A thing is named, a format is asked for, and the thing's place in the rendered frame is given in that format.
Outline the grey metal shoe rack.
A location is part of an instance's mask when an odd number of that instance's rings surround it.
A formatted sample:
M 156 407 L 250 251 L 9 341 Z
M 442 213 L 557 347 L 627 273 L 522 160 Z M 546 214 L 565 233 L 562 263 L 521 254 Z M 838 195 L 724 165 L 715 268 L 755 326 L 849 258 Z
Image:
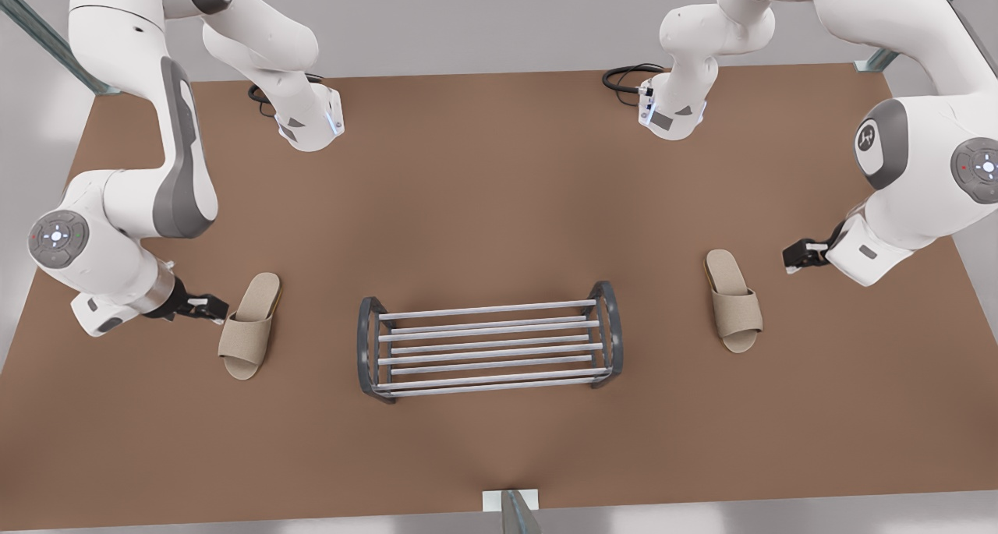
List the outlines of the grey metal shoe rack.
M 385 404 L 406 397 L 546 386 L 602 388 L 623 370 L 614 288 L 584 299 L 393 313 L 374 296 L 359 308 L 361 391 Z

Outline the beige open-toe slipper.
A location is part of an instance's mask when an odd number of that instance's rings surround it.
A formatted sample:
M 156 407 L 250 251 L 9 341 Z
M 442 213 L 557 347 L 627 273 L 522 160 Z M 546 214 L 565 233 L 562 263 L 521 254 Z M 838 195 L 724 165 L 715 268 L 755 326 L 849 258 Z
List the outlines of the beige open-toe slipper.
M 747 352 L 764 329 L 759 297 L 746 285 L 730 251 L 710 250 L 703 267 L 710 283 L 717 336 L 729 352 Z
M 281 292 L 281 279 L 276 274 L 254 276 L 236 311 L 225 321 L 218 356 L 231 377 L 247 380 L 259 371 L 270 345 L 272 315 Z

